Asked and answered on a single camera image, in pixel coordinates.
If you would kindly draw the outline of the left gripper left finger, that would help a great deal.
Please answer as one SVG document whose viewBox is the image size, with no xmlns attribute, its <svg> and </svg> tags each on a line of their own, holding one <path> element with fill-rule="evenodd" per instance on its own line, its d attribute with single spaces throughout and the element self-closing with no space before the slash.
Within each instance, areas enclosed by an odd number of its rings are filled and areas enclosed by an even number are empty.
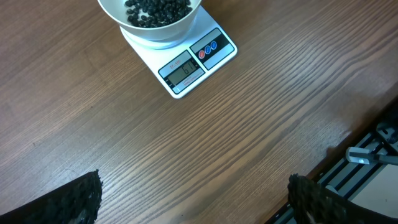
<svg viewBox="0 0 398 224">
<path fill-rule="evenodd" d="M 99 171 L 81 177 L 1 215 L 1 223 L 94 224 L 102 201 Z"/>
</svg>

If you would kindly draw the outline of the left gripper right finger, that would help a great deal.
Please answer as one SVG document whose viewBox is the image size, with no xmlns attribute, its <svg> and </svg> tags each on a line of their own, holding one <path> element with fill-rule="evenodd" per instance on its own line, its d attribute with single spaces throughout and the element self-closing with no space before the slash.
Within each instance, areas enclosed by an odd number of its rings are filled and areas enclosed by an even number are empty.
<svg viewBox="0 0 398 224">
<path fill-rule="evenodd" d="M 292 174 L 287 188 L 297 223 L 397 224 L 397 218 L 360 207 L 302 175 Z"/>
</svg>

